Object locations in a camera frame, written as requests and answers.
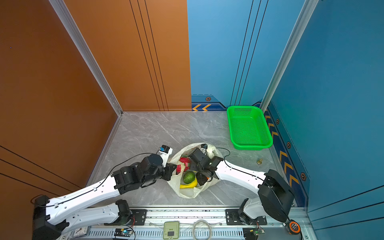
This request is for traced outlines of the green plastic mesh basket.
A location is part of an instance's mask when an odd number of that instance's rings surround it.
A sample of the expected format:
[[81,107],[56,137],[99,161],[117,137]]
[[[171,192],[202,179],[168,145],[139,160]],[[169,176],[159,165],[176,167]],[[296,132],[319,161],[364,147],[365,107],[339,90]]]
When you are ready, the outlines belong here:
[[227,109],[230,138],[237,150],[259,151],[273,145],[264,112],[255,106],[230,106]]

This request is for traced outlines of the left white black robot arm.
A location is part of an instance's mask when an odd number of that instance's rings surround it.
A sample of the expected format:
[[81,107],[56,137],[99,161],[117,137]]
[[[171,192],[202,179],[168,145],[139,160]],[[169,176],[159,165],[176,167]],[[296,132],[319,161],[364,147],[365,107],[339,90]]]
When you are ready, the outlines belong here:
[[175,164],[164,161],[167,155],[151,154],[141,162],[112,170],[109,175],[91,186],[57,198],[42,195],[34,201],[34,240],[56,240],[62,234],[97,224],[125,225],[132,211],[125,200],[96,207],[99,202],[118,197],[156,183],[170,181]]

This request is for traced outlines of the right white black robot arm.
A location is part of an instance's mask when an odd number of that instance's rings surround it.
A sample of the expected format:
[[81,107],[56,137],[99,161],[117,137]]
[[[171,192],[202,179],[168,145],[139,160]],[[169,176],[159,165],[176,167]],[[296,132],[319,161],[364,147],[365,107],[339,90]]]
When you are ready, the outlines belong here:
[[254,199],[245,199],[238,209],[240,221],[245,225],[256,225],[257,219],[269,216],[287,224],[289,212],[295,200],[292,188],[275,170],[256,172],[241,168],[225,158],[209,157],[200,149],[193,150],[188,158],[191,167],[207,179],[228,181],[257,194]]

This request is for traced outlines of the yellow translucent plastic bag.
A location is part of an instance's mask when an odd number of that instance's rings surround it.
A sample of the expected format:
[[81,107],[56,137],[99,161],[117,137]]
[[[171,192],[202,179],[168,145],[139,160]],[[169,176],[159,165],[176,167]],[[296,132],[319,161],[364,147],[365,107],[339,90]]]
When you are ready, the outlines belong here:
[[171,174],[168,185],[181,198],[194,199],[201,192],[220,182],[218,179],[207,178],[203,174],[191,169],[192,160],[189,159],[189,154],[194,150],[201,150],[209,158],[223,156],[214,145],[207,144],[206,148],[203,148],[203,145],[203,143],[190,144],[182,148],[167,161],[168,164],[177,166],[177,169]]

